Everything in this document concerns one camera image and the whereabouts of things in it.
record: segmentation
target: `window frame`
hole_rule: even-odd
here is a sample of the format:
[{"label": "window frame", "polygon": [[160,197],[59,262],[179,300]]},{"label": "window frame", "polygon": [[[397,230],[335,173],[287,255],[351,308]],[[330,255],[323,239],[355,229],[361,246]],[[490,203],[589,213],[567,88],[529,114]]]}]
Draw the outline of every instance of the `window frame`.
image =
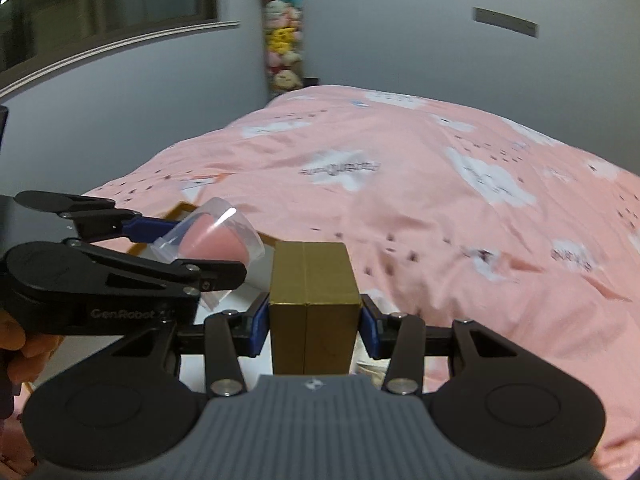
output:
[{"label": "window frame", "polygon": [[69,43],[55,51],[37,54],[36,56],[30,57],[29,59],[0,72],[0,91],[13,83],[20,81],[20,79],[23,79],[48,66],[102,46],[108,46],[119,41],[134,39],[140,36],[146,36],[162,32],[164,30],[172,30],[179,27],[189,27],[192,25],[203,25],[207,23],[222,23],[218,16],[217,0],[197,0],[197,14],[162,20],[162,22],[132,25],[130,27],[107,31],[106,13],[104,9],[105,0],[94,0],[93,3],[95,6],[95,34],[92,34],[80,41]]}]

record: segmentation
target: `gold box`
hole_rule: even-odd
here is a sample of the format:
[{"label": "gold box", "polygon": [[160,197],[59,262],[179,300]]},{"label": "gold box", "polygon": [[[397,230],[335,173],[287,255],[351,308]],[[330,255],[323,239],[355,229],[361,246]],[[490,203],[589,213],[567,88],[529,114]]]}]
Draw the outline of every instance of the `gold box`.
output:
[{"label": "gold box", "polygon": [[276,243],[269,308],[274,374],[347,374],[359,316],[344,244]]}]

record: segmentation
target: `plastic cup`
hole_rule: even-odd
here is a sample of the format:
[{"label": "plastic cup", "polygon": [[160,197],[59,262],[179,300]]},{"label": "plastic cup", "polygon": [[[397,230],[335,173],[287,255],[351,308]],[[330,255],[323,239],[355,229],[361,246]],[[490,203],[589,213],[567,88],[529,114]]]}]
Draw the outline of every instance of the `plastic cup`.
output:
[{"label": "plastic cup", "polygon": [[[212,198],[150,246],[161,262],[177,258],[226,260],[245,267],[264,256],[264,245],[249,221],[229,202]],[[205,306],[213,311],[230,290],[202,293]]]}]

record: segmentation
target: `finger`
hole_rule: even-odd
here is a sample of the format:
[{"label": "finger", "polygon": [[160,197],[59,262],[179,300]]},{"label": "finger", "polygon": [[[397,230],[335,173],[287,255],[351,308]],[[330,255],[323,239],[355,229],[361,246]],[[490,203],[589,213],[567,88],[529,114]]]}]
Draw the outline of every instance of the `finger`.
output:
[{"label": "finger", "polygon": [[0,348],[19,350],[26,340],[24,330],[5,310],[0,310]]},{"label": "finger", "polygon": [[25,357],[34,357],[44,352],[52,352],[58,346],[60,338],[57,335],[29,334],[22,347]]},{"label": "finger", "polygon": [[17,354],[9,362],[6,373],[13,384],[33,383],[44,370],[48,360],[48,352],[35,357],[25,357],[22,354]]}]

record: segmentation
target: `bed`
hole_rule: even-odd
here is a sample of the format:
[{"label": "bed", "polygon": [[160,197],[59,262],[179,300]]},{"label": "bed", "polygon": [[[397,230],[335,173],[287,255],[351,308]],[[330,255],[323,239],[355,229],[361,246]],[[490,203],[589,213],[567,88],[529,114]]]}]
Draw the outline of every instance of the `bed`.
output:
[{"label": "bed", "polygon": [[[480,110],[320,86],[89,194],[151,216],[219,196],[275,238],[342,241],[383,311],[476,319],[588,384],[607,411],[593,463],[616,480],[640,465],[640,178],[597,156]],[[428,389],[446,377],[428,361]]]}]

